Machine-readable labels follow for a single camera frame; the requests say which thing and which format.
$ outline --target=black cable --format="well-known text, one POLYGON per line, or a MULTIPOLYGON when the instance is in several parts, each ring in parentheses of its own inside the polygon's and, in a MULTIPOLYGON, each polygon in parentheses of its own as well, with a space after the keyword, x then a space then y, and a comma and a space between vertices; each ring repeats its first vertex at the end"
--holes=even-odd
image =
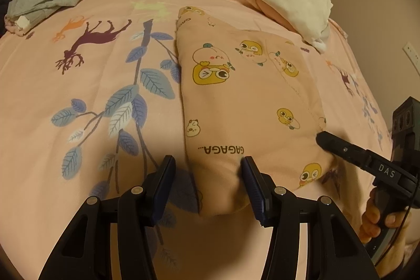
POLYGON ((400 232, 401 232, 402 228, 404 227, 404 223, 405 223, 405 221, 406 221, 406 219, 408 217, 408 214, 410 213, 410 210, 411 210, 411 208, 412 208, 412 206, 414 204, 414 200, 416 198, 417 191, 419 190, 419 187, 420 187, 420 172, 417 173, 417 184, 416 184, 416 188, 414 190, 413 197, 411 198, 411 202, 410 202, 410 204, 408 206, 408 209, 405 212, 404 218, 402 219, 402 223, 401 223, 400 227, 398 228, 398 230, 396 231, 396 233, 395 233, 395 235, 394 235, 394 237, 392 239, 392 242, 389 244, 389 246, 388 246, 387 250, 385 251, 385 253, 383 253, 382 256, 379 258, 379 260, 377 261, 377 263, 375 263, 375 267, 385 258, 385 256, 388 254, 389 250, 392 248, 392 246, 394 245, 395 241, 397 240, 398 236, 400 235, 400 232))

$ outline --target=bed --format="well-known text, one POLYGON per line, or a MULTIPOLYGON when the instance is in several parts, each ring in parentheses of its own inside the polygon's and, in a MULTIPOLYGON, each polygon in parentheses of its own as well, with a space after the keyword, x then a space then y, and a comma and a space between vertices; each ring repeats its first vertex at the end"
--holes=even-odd
MULTIPOLYGON (((176 181, 159 228, 148 231, 157 277, 260 277, 271 231, 259 226, 250 206, 229 215, 198 215, 185 142, 191 122, 183 116, 174 41, 185 6, 240 30, 291 41, 318 89, 326 130, 390 158, 385 122, 338 26, 330 24, 327 51, 319 54, 246 0, 82 0, 30 36, 0 39, 0 244, 24 279, 38 278, 89 195, 119 196, 167 154, 177 161, 176 181), (80 44, 92 32, 109 37, 103 44, 80 44), (146 54, 138 48, 147 36, 146 54), (118 134, 111 127, 113 101, 127 103, 132 117, 117 123, 118 134)), ((372 176, 337 162, 295 194, 328 194, 358 229, 371 188, 372 176)), ((297 279, 305 278, 304 226, 301 234, 297 279)), ((116 263, 113 274, 118 279, 116 263)))

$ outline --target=metal screw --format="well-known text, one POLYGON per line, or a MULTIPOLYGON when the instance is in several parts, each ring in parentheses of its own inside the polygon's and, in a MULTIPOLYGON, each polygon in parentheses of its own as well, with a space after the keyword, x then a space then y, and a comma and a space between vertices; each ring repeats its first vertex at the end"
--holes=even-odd
POLYGON ((324 203, 325 205, 329 205, 331 204, 331 198, 329 198, 328 196, 322 196, 321 202, 324 203))
POLYGON ((287 190, 283 188, 282 186, 277 186, 274 188, 274 192, 278 195, 284 195, 286 194, 287 190))
POLYGON ((132 194, 133 195, 139 195, 140 193, 142 193, 143 192, 143 188, 141 187, 141 186, 135 186, 133 189, 132 189, 132 194))
POLYGON ((91 196, 86 200, 86 203, 89 205, 93 205, 98 202, 98 199, 95 196, 91 196))

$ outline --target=cartoon duck face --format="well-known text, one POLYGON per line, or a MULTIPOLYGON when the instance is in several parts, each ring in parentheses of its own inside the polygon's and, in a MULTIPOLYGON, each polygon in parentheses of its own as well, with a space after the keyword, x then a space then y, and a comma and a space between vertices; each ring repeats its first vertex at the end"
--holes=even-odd
POLYGON ((299 71, 296 69, 296 67, 292 63, 290 63, 290 62, 288 62, 288 61, 286 61, 285 59, 282 59, 282 58, 281 58, 281 61, 283 62, 283 65, 284 65, 283 66, 283 71, 286 75, 291 76, 291 77, 295 77, 299 74, 299 71))
POLYGON ((280 123, 288 126, 291 130, 300 129, 298 121, 293 117, 293 113, 287 108, 280 108, 277 111, 280 123))
POLYGON ((225 82, 232 68, 228 56, 220 49, 206 43, 192 56, 197 65, 192 71, 192 78, 197 85, 213 85, 225 82))
POLYGON ((241 48, 235 48, 243 57, 251 60, 257 65, 263 65, 267 60, 263 55, 263 49, 260 44, 251 40, 244 40, 241 43, 241 48))
POLYGON ((311 163, 305 166, 302 174, 300 175, 299 186, 304 186, 311 181, 314 181, 321 175, 321 165, 318 163, 311 163))
POLYGON ((190 120, 185 129, 186 136, 195 137, 198 133, 200 133, 200 126, 198 125, 198 120, 190 120))
POLYGON ((201 9, 199 9, 199 8, 196 8, 196 7, 184 7, 181 10, 179 10, 179 16, 185 14, 186 12, 196 12, 196 13, 198 13, 200 15, 204 15, 204 11, 201 10, 201 9))

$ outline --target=power outlet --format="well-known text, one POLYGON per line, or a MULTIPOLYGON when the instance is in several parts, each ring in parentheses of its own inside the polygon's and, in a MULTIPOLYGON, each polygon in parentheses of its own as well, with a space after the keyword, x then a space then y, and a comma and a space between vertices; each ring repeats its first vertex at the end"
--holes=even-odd
POLYGON ((411 63, 413 63, 415 69, 420 75, 420 56, 414 49, 413 45, 410 42, 407 42, 407 44, 402 48, 402 50, 404 50, 404 52, 407 54, 411 63))

